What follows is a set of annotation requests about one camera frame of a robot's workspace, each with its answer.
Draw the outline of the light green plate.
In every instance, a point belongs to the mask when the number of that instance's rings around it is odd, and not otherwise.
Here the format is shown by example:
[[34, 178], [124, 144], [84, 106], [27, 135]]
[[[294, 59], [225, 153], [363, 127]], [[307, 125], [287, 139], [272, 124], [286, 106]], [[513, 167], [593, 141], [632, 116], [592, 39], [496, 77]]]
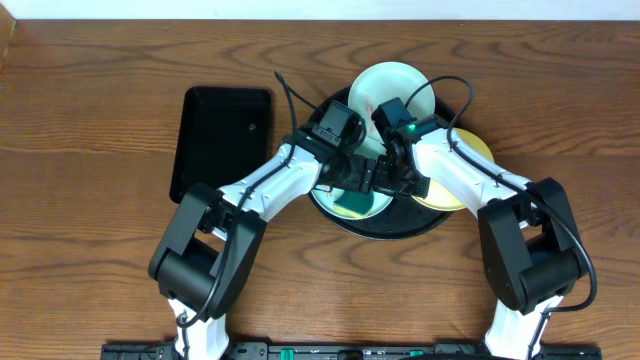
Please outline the light green plate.
[[377, 107], [398, 97], [405, 103], [419, 86], [428, 82], [426, 76], [411, 65], [383, 62], [364, 70], [352, 83], [347, 106], [356, 111], [367, 125], [363, 145], [371, 149], [384, 149], [380, 132], [371, 115]]
[[[376, 160], [379, 155], [385, 155], [386, 149], [383, 140], [379, 135], [368, 135], [361, 146], [354, 151], [355, 154], [362, 155], [367, 158]], [[343, 196], [343, 189], [334, 188], [330, 190], [327, 187], [314, 189], [310, 195], [322, 210], [327, 211], [330, 215], [345, 220], [363, 220], [378, 215], [385, 210], [392, 202], [390, 196], [372, 191], [368, 196], [367, 204], [370, 204], [368, 210], [359, 213], [351, 207], [345, 208], [340, 204], [335, 205], [335, 201]]]

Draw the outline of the green yellow scrub sponge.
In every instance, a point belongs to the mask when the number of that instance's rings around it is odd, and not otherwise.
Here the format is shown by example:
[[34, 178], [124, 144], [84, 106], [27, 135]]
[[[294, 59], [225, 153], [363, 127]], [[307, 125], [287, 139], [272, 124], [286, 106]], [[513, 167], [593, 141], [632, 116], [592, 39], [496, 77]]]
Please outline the green yellow scrub sponge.
[[345, 191], [332, 205], [332, 209], [340, 216], [348, 219], [366, 217], [374, 205], [372, 193]]

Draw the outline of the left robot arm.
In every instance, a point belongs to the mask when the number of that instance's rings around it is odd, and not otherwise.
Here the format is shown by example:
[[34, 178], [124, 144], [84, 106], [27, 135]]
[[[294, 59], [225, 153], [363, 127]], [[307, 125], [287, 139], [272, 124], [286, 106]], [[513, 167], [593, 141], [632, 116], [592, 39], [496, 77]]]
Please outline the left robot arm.
[[182, 198], [151, 257], [149, 276], [176, 317], [177, 359], [219, 359], [229, 346], [226, 315], [242, 292], [267, 224], [316, 186], [369, 186], [384, 149], [371, 139], [340, 152], [309, 136], [288, 140], [245, 178]]

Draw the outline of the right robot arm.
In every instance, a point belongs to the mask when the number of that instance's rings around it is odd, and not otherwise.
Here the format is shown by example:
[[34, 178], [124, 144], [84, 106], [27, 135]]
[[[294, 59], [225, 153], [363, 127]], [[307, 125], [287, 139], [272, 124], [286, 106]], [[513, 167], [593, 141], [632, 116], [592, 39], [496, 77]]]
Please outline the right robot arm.
[[497, 357], [532, 359], [554, 313], [587, 276], [588, 307], [597, 292], [593, 263], [578, 235], [568, 197], [554, 179], [537, 183], [496, 165], [471, 148], [452, 124], [432, 115], [375, 111], [373, 122], [392, 162], [392, 180], [434, 180], [478, 221], [485, 276], [498, 299], [485, 345]]

